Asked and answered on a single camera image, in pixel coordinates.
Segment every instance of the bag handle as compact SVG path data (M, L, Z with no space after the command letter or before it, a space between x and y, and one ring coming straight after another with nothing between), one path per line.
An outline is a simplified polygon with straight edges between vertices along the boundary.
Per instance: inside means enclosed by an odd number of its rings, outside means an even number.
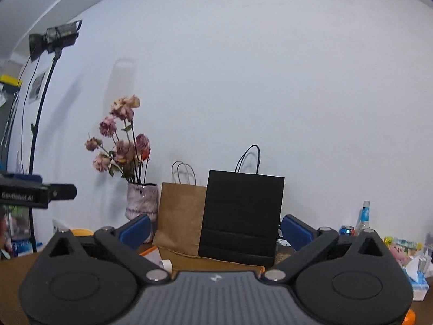
M253 144L252 146L250 146L247 149L247 151L245 153L243 153L243 155L241 156L241 158L239 159L239 161L236 165L235 172L240 172L244 159L246 158L248 152L254 147L257 148L257 168L255 169L255 174L258 174L258 168L260 166L260 148L256 144Z
M179 183L181 183L181 177L179 175L179 166L183 165L185 167L186 172L187 172L188 184L191 184L190 179L189 179L189 171L188 171L188 167L189 167L191 169L191 171L192 171L193 176L194 176L194 185L197 185L197 179L196 179L196 176L195 176L194 169L191 167L191 165L186 164L186 163L184 163L183 161L180 161L180 160L175 161L173 163L173 165L172 165L172 177L173 177L173 179L175 180L175 178L174 178L175 177L175 173L173 172L173 168L175 167L176 164L178 164L177 167L176 167L176 172L177 172L177 175L178 175Z

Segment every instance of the blue gripper pad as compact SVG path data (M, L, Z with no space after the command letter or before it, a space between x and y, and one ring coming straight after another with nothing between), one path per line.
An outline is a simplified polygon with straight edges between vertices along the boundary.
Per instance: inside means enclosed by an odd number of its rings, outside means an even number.
M119 241L136 250L150 235L151 221L146 214L139 215L117 229Z
M309 244L317 237L317 231L306 223L295 218L293 215L286 215L281 221L281 232L283 238L298 251Z

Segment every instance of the studio light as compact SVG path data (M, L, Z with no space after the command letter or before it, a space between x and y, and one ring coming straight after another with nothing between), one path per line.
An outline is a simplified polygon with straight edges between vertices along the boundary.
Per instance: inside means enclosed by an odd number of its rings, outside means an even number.
M46 50L49 54L75 44L82 21L48 28L44 35L30 34L30 58L36 60Z

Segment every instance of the blue can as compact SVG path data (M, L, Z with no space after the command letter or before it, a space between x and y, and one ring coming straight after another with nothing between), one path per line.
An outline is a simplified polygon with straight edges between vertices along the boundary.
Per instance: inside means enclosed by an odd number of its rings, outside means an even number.
M346 235L346 236L354 236L355 235L355 228L353 226L342 226L340 228L340 231L338 231L340 235Z

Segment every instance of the wooden table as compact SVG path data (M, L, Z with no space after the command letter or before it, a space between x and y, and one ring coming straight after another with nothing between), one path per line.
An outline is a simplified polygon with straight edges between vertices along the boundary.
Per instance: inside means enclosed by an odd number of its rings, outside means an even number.
M290 249L280 249L276 260L288 257ZM4 325L29 325L18 301L18 289L37 254L0 262L0 322ZM433 277L429 279L430 290L423 302L413 302L416 325L433 325Z

